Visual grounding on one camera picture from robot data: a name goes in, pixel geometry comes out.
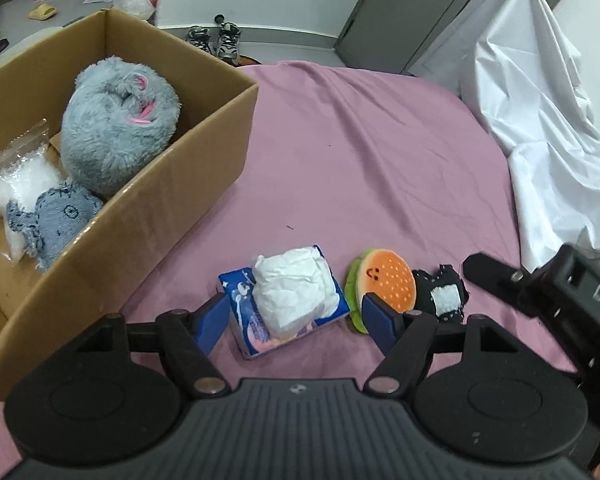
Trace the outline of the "grey fluffy plush toy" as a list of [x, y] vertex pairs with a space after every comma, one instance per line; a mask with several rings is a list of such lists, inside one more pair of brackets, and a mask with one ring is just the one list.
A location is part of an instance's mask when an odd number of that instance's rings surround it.
[[168, 146], [181, 102], [144, 64], [104, 58], [76, 77], [61, 119], [60, 158], [69, 177], [111, 197]]

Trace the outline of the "clear bag of stuffing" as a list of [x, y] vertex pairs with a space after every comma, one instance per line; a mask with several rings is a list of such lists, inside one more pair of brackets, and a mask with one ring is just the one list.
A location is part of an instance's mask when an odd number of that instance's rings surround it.
[[6, 220], [6, 206], [13, 200], [24, 212], [33, 212], [35, 202], [49, 188], [56, 188], [65, 177], [50, 156], [50, 128], [42, 119], [0, 151], [0, 217], [3, 219], [7, 252], [11, 263], [18, 263], [26, 253], [22, 234], [13, 231]]

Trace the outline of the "blue tissue pack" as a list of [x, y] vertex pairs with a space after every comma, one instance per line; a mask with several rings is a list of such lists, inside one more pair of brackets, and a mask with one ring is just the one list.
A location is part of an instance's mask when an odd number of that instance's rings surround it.
[[218, 276], [230, 303], [230, 330], [242, 356], [255, 359], [349, 315], [321, 248], [259, 256]]

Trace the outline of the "hamburger plush toy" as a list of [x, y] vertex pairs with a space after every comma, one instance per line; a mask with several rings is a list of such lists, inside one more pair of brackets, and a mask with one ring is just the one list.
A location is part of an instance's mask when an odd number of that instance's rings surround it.
[[416, 284], [411, 268], [396, 252], [385, 248], [366, 250], [355, 258], [344, 282], [350, 319], [354, 328], [367, 335], [362, 318], [362, 300], [366, 294], [376, 294], [399, 313], [414, 309]]

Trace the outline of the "black white fabric patch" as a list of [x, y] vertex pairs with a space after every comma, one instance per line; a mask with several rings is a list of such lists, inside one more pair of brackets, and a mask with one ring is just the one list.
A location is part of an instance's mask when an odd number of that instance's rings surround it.
[[440, 323], [463, 323], [469, 292], [450, 264], [442, 264], [435, 274], [424, 270], [412, 274], [416, 285], [415, 310], [433, 315]]

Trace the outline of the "pink bed sheet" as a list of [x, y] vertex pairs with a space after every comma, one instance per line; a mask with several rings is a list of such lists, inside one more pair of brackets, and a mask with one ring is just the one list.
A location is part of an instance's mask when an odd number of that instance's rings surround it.
[[337, 276], [374, 246], [426, 268], [473, 252], [519, 261], [506, 159], [454, 94], [305, 62], [241, 71], [258, 87], [244, 170], [125, 301], [133, 318], [294, 246], [320, 246]]

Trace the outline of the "brown cardboard box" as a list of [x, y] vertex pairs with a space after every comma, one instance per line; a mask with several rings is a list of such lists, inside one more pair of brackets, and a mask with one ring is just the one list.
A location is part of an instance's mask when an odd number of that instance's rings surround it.
[[0, 66], [0, 151], [41, 120], [58, 133], [76, 76], [110, 55], [172, 84], [182, 104], [178, 128], [50, 270], [5, 258], [0, 219], [0, 402], [84, 328], [120, 310], [245, 167], [257, 84], [117, 10], [80, 18]]

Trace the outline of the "grey knitted small toy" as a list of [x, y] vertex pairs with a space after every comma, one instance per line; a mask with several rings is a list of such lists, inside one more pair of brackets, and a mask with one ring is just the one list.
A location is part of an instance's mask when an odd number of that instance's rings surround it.
[[23, 236], [26, 253], [35, 258], [38, 270], [46, 272], [102, 206], [100, 198], [67, 179], [38, 196], [32, 212], [11, 200], [5, 214], [9, 229]]

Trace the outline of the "white draped cloth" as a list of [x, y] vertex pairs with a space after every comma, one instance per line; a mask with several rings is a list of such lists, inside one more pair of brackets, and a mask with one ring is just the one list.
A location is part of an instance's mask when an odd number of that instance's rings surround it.
[[504, 153], [530, 271], [565, 243], [600, 266], [600, 132], [579, 68], [546, 0], [469, 0], [411, 67]]

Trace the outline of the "zebra pattern sneaker right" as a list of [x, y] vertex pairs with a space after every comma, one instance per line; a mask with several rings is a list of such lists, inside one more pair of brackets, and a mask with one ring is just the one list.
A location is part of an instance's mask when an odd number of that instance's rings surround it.
[[223, 14], [216, 14], [214, 21], [218, 25], [216, 56], [231, 66], [238, 66], [240, 64], [239, 41], [242, 32], [235, 23], [227, 21]]

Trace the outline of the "zebra pattern sneaker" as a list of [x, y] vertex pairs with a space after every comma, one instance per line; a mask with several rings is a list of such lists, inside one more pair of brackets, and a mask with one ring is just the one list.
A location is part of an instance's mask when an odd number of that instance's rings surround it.
[[211, 34], [208, 28], [201, 26], [189, 27], [185, 35], [185, 41], [199, 50], [203, 50], [210, 55], [214, 55]]
[[216, 56], [231, 66], [238, 66], [240, 64], [239, 41], [242, 32], [235, 23], [227, 21], [223, 14], [216, 14], [214, 21], [218, 25]]

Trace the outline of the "zebra pattern sneaker left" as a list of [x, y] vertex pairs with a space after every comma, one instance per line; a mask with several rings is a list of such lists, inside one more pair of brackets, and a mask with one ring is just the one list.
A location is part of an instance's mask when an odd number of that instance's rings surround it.
[[214, 55], [211, 34], [208, 28], [201, 26], [189, 27], [185, 35], [185, 41], [199, 50], [203, 50], [210, 55]]

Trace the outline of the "grey door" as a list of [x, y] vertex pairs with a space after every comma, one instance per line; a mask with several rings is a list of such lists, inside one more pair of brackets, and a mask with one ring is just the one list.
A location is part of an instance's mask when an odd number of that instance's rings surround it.
[[336, 42], [349, 67], [405, 74], [469, 0], [358, 0]]

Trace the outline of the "yellow slipper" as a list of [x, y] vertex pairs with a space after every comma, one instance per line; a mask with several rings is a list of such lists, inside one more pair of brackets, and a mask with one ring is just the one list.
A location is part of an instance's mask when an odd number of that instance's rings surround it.
[[53, 18], [57, 14], [57, 9], [48, 3], [41, 3], [28, 14], [28, 19], [32, 21], [44, 22]]

